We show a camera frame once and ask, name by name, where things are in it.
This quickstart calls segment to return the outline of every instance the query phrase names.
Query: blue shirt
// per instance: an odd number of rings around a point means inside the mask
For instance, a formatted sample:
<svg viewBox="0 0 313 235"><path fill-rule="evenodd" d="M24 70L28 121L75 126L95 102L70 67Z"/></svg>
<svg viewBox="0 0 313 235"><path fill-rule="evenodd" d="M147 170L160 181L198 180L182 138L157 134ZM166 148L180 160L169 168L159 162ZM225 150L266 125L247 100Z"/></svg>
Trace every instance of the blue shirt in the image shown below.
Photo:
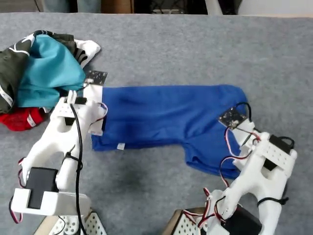
<svg viewBox="0 0 313 235"><path fill-rule="evenodd" d="M230 85L104 88L107 122L103 136L92 136L92 146L106 151L119 143L125 148L180 144L189 166L219 174L221 159L229 151L218 117L242 101L244 92ZM234 136L228 136L232 151L239 154ZM232 161L223 164L222 172L228 178L238 176Z"/></svg>

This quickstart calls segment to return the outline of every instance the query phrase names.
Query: table surface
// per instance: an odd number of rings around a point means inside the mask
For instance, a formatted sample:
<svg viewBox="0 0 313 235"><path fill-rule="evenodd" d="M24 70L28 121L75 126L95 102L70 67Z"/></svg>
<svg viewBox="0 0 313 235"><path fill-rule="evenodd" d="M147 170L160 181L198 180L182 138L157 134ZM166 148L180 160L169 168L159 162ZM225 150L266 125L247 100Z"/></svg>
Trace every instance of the table surface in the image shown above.
<svg viewBox="0 0 313 235"><path fill-rule="evenodd" d="M276 234L313 230L313 19L8 13L0 14L0 22L0 50L36 29L96 41L102 51L86 69L107 71L108 86L241 87L257 128L296 142L290 201ZM7 208L17 187L17 160L45 127L14 133L0 126L2 234L32 234L42 220L26 215L15 225ZM59 167L61 161L53 155L46 166ZM108 235L159 235L175 209L203 206L202 187L224 188L219 177L187 167L178 145L94 152L88 137L83 162L80 191L92 199ZM241 203L257 213L253 196Z"/></svg>

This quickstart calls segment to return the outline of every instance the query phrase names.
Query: robotic arm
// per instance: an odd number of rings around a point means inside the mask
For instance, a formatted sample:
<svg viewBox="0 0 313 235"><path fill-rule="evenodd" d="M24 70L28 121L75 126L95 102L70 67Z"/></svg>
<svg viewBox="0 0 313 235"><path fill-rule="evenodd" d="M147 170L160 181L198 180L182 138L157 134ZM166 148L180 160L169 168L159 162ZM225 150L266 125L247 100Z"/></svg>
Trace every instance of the robotic arm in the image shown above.
<svg viewBox="0 0 313 235"><path fill-rule="evenodd" d="M220 121L232 129L241 146L240 156L233 162L241 173L226 190L214 190L208 196L214 205L208 214L215 216L207 222L207 234L273 235L282 205L287 200L282 197L297 152L293 150L293 143L288 145L283 141L286 137L260 133L248 119L238 120L234 109L228 110L227 115L229 123L223 118ZM252 193L258 200L259 220L238 204L247 193Z"/></svg>
<svg viewBox="0 0 313 235"><path fill-rule="evenodd" d="M60 98L41 139L21 162L25 186L15 189L12 211L74 216L78 220L78 198L80 214L86 216L89 213L90 199L84 194L77 197L66 190L76 175L76 169L81 167L78 165L81 164L81 142L88 132L102 135L102 119L107 113L107 107L101 103L103 83L86 83L89 85L84 87L84 97L77 97L76 92L71 91L68 97ZM231 185L222 177L226 190L207 193L207 205L211 206L205 211L209 216L205 223L202 220L203 228L208 235L273 235L297 152L293 150L293 144L288 145L282 138L256 130L254 123L239 114L236 108L227 110L219 121L226 126L226 136L228 131L232 131L241 150L239 156L224 160L234 158L233 164L241 173ZM64 154L59 171L43 167L55 152ZM238 204L247 193L258 199L259 218Z"/></svg>
<svg viewBox="0 0 313 235"><path fill-rule="evenodd" d="M14 191L13 212L72 216L71 222L78 224L78 198L80 215L89 214L91 202L86 195L66 192L82 167L79 160L82 142L87 133L102 135L102 122L108 111L102 103L106 74L92 71L89 75L92 79L85 80L84 97L77 97L75 91L61 97L42 137L20 161L20 181L24 185ZM57 152L64 155L60 170L45 168L46 161Z"/></svg>

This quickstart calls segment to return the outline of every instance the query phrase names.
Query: perforated metal base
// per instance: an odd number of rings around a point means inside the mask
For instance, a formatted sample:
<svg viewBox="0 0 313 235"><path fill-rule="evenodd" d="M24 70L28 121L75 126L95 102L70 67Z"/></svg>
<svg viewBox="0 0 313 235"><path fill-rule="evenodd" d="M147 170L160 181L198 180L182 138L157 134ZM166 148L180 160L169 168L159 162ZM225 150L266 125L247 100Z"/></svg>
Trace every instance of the perforated metal base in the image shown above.
<svg viewBox="0 0 313 235"><path fill-rule="evenodd" d="M77 222L70 221L71 216L61 216L61 218L65 221L66 225L64 227L64 222L61 219L58 219L49 235L72 235L75 234L77 230ZM107 235L100 218L97 213L92 212L85 222L85 230L87 235Z"/></svg>
<svg viewBox="0 0 313 235"><path fill-rule="evenodd" d="M184 213L181 214L180 219L174 228L173 235L199 235L199 229L197 225L191 222Z"/></svg>
<svg viewBox="0 0 313 235"><path fill-rule="evenodd" d="M88 217L85 223L85 229L88 235L107 235L96 212L92 212Z"/></svg>

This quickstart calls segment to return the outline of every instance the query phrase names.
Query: black zip tie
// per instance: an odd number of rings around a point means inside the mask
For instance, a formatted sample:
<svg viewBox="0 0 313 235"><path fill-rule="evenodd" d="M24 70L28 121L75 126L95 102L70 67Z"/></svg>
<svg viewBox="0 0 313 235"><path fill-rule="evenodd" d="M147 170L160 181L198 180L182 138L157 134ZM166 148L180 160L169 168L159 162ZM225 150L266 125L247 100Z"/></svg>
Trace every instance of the black zip tie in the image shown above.
<svg viewBox="0 0 313 235"><path fill-rule="evenodd" d="M65 157L63 158L62 164L63 164L63 162L64 162L64 160L65 160L66 158L71 158L71 159L77 161L78 164L80 164L80 167L79 167L76 171L81 171L81 170L83 169L83 163L82 163L82 162L79 162L78 158L73 157L73 156L70 154L70 152L67 152L67 153L65 154Z"/></svg>
<svg viewBox="0 0 313 235"><path fill-rule="evenodd" d="M262 202L265 202L268 200L278 202L280 205L283 206L286 204L286 202L289 200L289 198L286 197L286 198L282 198L282 199L276 199L276 198L272 198L272 197L265 197L265 198L261 199L260 201L258 201L257 206L259 206Z"/></svg>

